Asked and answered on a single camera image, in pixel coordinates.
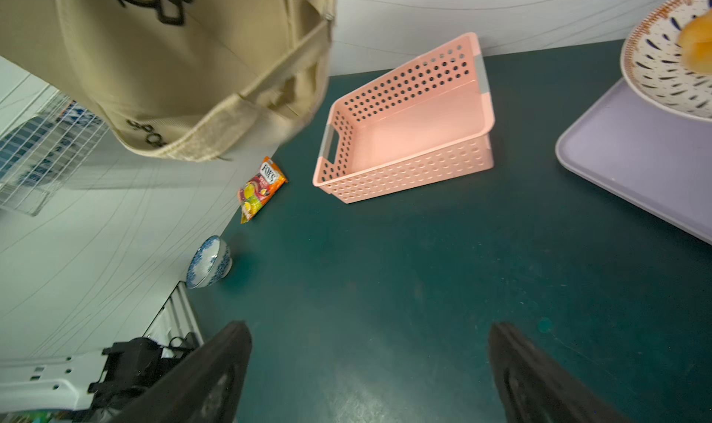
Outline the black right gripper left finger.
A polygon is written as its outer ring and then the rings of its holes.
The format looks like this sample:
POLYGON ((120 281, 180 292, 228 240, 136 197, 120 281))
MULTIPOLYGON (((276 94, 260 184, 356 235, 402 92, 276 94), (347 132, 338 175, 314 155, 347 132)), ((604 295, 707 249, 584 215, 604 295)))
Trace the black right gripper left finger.
POLYGON ((234 422, 251 351, 248 325, 232 321, 112 420, 234 422))

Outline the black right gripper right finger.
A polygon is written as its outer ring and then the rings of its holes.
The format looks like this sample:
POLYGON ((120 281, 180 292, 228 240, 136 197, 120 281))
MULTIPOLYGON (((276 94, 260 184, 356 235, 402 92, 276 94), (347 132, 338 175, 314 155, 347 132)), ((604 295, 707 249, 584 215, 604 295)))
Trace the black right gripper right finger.
POLYGON ((628 422, 509 322, 489 330, 488 355, 508 422, 628 422))

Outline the beige baseball cap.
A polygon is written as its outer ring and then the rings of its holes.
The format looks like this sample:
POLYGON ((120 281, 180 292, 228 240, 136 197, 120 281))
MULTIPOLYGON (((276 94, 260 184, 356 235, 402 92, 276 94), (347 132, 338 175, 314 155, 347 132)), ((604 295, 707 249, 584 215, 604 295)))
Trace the beige baseball cap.
POLYGON ((1 54, 131 152, 212 161, 319 111, 337 0, 1 0, 1 54))

